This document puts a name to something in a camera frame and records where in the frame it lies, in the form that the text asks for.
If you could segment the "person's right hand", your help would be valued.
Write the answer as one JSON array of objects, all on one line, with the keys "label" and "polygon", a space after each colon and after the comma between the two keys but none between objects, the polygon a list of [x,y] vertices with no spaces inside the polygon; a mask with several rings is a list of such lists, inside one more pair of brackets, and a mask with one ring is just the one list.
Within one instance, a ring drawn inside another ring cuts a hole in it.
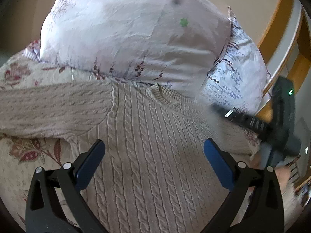
[{"label": "person's right hand", "polygon": [[291,170],[289,169],[294,163],[299,160],[300,156],[296,157],[292,162],[287,163],[284,166],[275,168],[275,173],[279,182],[279,187],[283,193],[289,183]]}]

